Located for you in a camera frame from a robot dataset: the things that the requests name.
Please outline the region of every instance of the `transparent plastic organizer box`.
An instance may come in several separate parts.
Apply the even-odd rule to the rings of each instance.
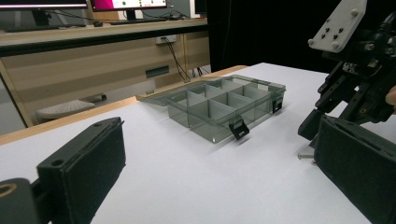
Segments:
[[[242,138],[249,124],[279,110],[285,90],[284,85],[232,75],[136,97],[167,106],[169,118],[218,143],[230,135]]]

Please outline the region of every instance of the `white table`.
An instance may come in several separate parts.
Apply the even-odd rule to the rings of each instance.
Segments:
[[[297,130],[326,74],[267,63],[233,74],[287,88],[282,110],[240,141],[212,144],[166,107],[139,102],[0,146],[0,180],[33,182],[52,152],[94,122],[121,117],[126,166],[92,223],[369,223],[311,160],[297,159],[310,150]],[[364,126],[396,142],[396,118]]]

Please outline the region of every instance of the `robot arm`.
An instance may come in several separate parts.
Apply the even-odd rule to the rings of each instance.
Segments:
[[[367,0],[343,0],[313,39],[312,49],[339,63],[319,87],[320,98],[298,134],[312,140],[318,133],[320,118],[341,102],[347,106],[340,115],[357,124],[386,121],[393,106],[385,96],[396,85],[396,36],[392,26],[396,11],[378,24],[376,30],[359,29]]]

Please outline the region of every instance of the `white electrical outlet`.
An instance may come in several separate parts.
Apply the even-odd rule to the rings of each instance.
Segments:
[[[155,37],[156,44],[166,44],[167,42],[176,42],[176,35],[163,35]]]

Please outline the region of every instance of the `wooden cabinet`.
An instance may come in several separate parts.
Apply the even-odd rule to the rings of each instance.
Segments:
[[[206,31],[178,34],[172,47],[186,71],[210,64]],[[158,87],[181,79],[168,45],[157,45],[155,37],[5,56],[0,72],[28,126],[38,123],[41,108],[151,78]]]

